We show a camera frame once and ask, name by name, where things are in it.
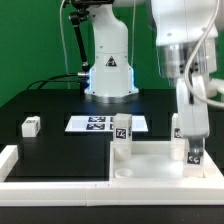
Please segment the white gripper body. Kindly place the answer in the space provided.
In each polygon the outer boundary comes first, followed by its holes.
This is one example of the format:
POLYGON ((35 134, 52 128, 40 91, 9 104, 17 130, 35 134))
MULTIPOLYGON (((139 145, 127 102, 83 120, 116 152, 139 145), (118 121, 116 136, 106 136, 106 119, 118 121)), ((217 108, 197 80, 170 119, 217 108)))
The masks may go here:
POLYGON ((207 104, 190 96, 183 78, 177 80, 176 99, 182 136, 190 140, 207 138, 210 132, 207 104))

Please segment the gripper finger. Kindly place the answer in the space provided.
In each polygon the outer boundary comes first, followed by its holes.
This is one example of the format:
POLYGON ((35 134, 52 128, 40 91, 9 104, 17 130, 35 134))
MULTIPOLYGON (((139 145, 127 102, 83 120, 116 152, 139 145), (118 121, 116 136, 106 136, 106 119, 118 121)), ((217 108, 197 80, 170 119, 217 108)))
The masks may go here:
POLYGON ((204 150, 204 139, 189 139, 189 154, 193 157, 202 157, 204 150))

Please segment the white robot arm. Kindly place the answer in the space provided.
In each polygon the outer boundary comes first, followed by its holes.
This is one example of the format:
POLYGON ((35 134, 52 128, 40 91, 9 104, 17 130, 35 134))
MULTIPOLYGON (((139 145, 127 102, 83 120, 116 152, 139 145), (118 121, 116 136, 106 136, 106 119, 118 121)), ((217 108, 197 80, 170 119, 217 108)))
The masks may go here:
MULTIPOLYGON (((216 70, 216 15, 222 0, 146 0, 157 31, 160 75, 174 82, 182 136, 193 156, 201 156, 209 136, 206 78, 216 70)), ((95 63, 85 94, 107 103, 136 94, 127 59, 128 30, 110 4, 90 9, 95 63)))

